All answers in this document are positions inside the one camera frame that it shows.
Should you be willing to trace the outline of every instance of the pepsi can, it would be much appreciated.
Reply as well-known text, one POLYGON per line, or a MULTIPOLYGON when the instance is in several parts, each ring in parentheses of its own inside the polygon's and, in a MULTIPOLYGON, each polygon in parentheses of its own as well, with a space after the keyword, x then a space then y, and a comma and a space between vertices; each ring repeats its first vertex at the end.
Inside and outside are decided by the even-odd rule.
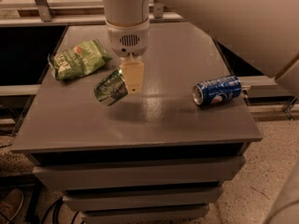
POLYGON ((195 85, 193 99, 198 105, 212 105, 238 97, 241 90, 240 80, 236 76, 221 77, 195 85))

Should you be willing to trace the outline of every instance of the chip bag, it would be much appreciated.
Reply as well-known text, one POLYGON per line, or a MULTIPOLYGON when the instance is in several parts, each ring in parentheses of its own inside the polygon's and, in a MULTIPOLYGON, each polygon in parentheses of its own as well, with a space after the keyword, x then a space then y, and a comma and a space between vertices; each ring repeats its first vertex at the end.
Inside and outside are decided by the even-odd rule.
POLYGON ((49 62, 55 69, 55 78, 64 80, 86 77, 111 59, 98 40, 90 40, 50 56, 49 62))

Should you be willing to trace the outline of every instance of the floor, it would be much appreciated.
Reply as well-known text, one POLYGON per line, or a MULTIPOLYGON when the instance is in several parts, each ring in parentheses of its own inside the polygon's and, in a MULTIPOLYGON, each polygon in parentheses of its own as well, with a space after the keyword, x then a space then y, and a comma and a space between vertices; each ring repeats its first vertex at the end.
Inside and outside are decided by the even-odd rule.
MULTIPOLYGON (((293 114, 294 121, 286 119, 277 106, 250 106, 249 110, 263 133, 263 141, 252 143, 247 150, 246 164, 233 181, 224 183, 224 193, 214 204, 206 217, 195 220, 153 221, 155 224, 252 224, 263 223, 267 213, 278 196, 292 167, 299 160, 299 105, 293 114)), ((0 128, 11 128, 12 119, 0 119, 0 128)), ((33 165, 23 155, 10 153, 14 137, 0 136, 0 174, 16 175, 30 173, 33 165)), ((16 224, 24 223, 32 187, 22 188, 24 205, 15 219, 16 224)), ((0 198, 4 198, 9 189, 0 189, 0 198)), ((49 206, 62 194, 43 188, 36 209, 42 218, 49 206)), ((63 205, 59 215, 61 223, 71 223, 74 212, 63 205)), ((75 223, 80 223, 79 216, 75 223)), ((51 222, 51 214, 46 224, 51 222)))

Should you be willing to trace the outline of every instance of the person's foot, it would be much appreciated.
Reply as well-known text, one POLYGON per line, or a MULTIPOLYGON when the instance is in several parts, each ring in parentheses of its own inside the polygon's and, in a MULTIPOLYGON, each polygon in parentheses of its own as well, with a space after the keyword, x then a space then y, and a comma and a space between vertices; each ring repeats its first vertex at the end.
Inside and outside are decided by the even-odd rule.
POLYGON ((0 224, 9 224, 21 210, 23 194, 20 189, 12 190, 8 196, 0 202, 0 224))

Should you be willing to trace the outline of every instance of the drawer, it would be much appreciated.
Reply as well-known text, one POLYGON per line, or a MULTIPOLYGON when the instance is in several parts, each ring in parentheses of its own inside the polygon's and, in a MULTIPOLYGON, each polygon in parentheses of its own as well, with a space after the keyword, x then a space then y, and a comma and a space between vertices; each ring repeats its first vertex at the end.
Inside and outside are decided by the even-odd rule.
POLYGON ((34 174, 50 189, 105 189, 231 180, 244 163, 243 156, 127 161, 36 167, 34 174))
POLYGON ((195 188, 186 185, 184 188, 137 189, 108 193, 90 193, 76 196, 65 196, 64 202, 73 211, 115 210, 129 208, 145 208, 157 206, 174 206, 188 204, 214 203, 223 193, 222 187, 195 188))
POLYGON ((86 224, 122 224, 139 221, 199 218, 204 217, 207 211, 208 205, 117 210, 84 214, 83 220, 86 224))

